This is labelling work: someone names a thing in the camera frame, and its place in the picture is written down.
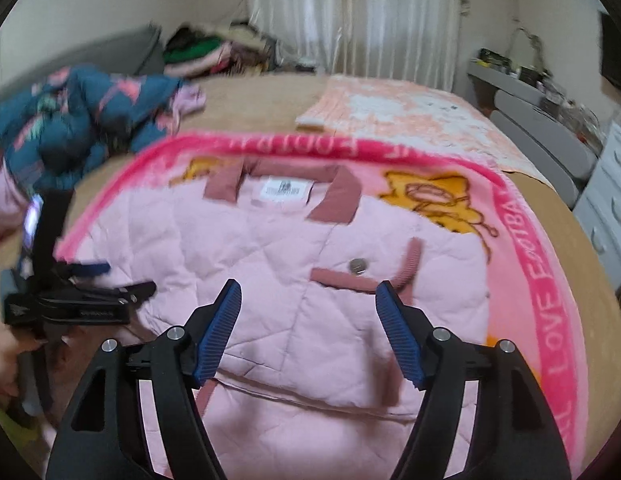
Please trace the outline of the person's left hand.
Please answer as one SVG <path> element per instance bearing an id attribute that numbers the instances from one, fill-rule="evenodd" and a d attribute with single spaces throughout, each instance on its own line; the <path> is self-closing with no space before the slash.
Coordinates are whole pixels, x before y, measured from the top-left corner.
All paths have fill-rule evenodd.
<path id="1" fill-rule="evenodd" d="M 39 349 L 45 341 L 28 330 L 15 330 L 0 322 L 0 396 L 18 396 L 18 359 L 22 353 Z"/>

